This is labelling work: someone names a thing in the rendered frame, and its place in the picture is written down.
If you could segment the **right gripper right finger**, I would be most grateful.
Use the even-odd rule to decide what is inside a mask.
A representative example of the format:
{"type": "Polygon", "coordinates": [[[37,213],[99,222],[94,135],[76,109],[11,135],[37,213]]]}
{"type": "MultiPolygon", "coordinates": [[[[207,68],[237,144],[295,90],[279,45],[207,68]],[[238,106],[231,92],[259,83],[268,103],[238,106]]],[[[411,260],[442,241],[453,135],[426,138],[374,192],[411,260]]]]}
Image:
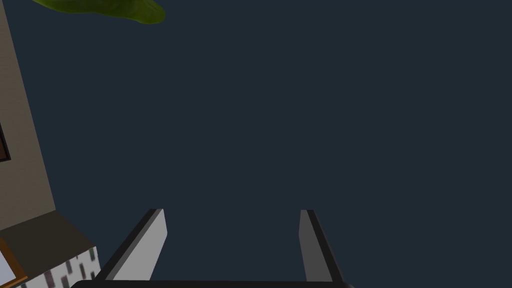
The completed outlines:
{"type": "Polygon", "coordinates": [[[344,277],[316,212],[301,210],[298,237],[307,282],[343,282],[344,277]]]}

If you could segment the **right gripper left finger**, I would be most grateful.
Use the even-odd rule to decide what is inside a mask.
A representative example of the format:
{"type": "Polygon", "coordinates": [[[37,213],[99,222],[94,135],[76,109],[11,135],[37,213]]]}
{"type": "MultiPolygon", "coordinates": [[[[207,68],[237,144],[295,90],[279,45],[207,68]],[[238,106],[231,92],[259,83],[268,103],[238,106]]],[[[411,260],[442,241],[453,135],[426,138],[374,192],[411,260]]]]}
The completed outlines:
{"type": "Polygon", "coordinates": [[[95,276],[95,280],[149,281],[167,236],[164,210],[149,209],[95,276]]]}

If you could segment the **dark framed picture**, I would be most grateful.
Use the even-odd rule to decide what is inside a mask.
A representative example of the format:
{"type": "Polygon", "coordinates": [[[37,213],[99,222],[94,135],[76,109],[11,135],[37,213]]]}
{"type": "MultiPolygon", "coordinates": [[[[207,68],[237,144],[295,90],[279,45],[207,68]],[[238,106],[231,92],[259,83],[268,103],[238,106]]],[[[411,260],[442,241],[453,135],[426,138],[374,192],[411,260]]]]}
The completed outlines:
{"type": "Polygon", "coordinates": [[[11,156],[4,136],[2,125],[0,124],[0,163],[9,160],[11,160],[11,156]]]}

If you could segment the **green cucumber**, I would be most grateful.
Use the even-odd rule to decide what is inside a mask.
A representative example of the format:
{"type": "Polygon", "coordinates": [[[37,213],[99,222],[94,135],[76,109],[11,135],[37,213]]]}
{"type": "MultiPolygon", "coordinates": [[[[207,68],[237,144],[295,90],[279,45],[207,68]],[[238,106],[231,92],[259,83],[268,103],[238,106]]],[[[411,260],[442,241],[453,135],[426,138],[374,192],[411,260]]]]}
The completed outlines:
{"type": "Polygon", "coordinates": [[[61,13],[99,14],[133,20],[141,24],[158,24],[165,20],[164,8],[154,0],[33,0],[61,13]]]}

